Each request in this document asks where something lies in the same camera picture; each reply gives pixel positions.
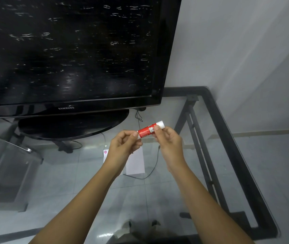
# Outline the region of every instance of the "glue stick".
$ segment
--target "glue stick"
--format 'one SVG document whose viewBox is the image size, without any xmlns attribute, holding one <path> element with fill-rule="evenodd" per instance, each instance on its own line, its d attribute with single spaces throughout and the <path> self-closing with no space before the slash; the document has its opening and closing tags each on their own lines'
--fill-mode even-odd
<svg viewBox="0 0 289 244">
<path fill-rule="evenodd" d="M 143 129 L 140 129 L 138 131 L 138 134 L 139 134 L 138 139 L 141 139 L 143 137 L 146 137 L 146 136 L 148 136 L 150 134 L 155 133 L 154 126 L 156 126 L 156 125 L 158 125 L 161 129 L 165 128 L 165 125 L 164 125 L 163 121 L 154 123 L 154 124 L 152 124 L 150 126 L 147 126 L 147 127 L 143 128 Z"/>
</svg>

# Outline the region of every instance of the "glass tabletop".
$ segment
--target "glass tabletop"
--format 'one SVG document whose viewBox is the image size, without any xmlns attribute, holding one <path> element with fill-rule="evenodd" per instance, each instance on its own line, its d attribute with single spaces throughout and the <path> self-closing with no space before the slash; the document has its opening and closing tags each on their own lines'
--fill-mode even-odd
<svg viewBox="0 0 289 244">
<path fill-rule="evenodd" d="M 143 122 L 135 119 L 136 110 L 130 110 L 127 119 L 117 127 L 77 140 L 82 147 L 78 149 L 79 144 L 73 143 L 76 149 L 71 154 L 58 151 L 53 143 L 21 137 L 14 123 L 0 120 L 3 128 L 0 132 L 0 243 L 28 243 L 100 169 L 104 162 L 103 150 L 109 149 L 110 140 L 119 131 L 138 130 L 160 120 L 177 128 L 184 104 L 189 101 L 194 100 L 164 97 L 160 106 L 148 107 L 140 113 Z M 193 140 L 195 120 L 191 117 L 190 121 L 194 123 L 180 128 L 187 164 L 207 189 L 212 187 L 217 192 L 212 172 L 208 172 L 208 181 L 202 161 L 199 161 L 199 153 L 203 155 L 208 151 L 229 212 L 244 213 L 250 227 L 258 227 L 205 101 L 199 97 L 192 107 L 200 117 L 200 126 L 204 127 L 201 134 L 205 142 L 197 141 L 196 144 Z M 85 243 L 108 242 L 128 220 L 134 223 L 134 231 L 142 236 L 150 230 L 153 221 L 158 221 L 161 231 L 170 235 L 197 234 L 179 188 L 166 168 L 159 144 L 152 136 L 147 136 L 143 138 L 142 148 L 145 173 L 132 175 L 136 178 L 120 175 L 115 179 Z M 208 164 L 207 156 L 203 157 L 203 162 Z"/>
</svg>

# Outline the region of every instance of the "hand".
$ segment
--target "hand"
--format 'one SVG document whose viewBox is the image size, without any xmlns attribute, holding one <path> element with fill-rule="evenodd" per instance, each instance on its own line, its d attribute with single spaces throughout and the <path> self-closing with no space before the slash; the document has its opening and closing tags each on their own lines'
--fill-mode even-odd
<svg viewBox="0 0 289 244">
<path fill-rule="evenodd" d="M 160 144 L 161 153 L 167 164 L 167 169 L 172 172 L 179 166 L 186 164 L 183 148 L 182 138 L 170 127 L 161 129 L 158 125 L 154 127 L 155 133 L 152 135 Z"/>
<path fill-rule="evenodd" d="M 123 130 L 112 139 L 104 164 L 116 170 L 116 177 L 122 172 L 130 154 L 142 146 L 138 135 L 136 131 Z"/>
</svg>

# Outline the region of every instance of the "white glue stick cap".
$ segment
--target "white glue stick cap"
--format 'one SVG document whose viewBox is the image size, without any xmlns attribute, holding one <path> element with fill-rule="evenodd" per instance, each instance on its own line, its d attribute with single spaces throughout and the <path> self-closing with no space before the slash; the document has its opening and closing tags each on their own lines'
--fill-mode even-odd
<svg viewBox="0 0 289 244">
<path fill-rule="evenodd" d="M 161 129 L 165 128 L 163 121 L 156 122 L 156 125 L 158 125 Z"/>
</svg>

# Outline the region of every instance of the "samsung logo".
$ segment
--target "samsung logo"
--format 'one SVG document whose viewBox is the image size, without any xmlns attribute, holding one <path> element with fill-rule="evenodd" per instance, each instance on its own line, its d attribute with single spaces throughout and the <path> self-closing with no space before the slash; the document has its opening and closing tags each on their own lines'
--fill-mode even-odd
<svg viewBox="0 0 289 244">
<path fill-rule="evenodd" d="M 68 109 L 74 109 L 74 107 L 63 107 L 63 108 L 58 108 L 59 110 L 68 110 Z"/>
</svg>

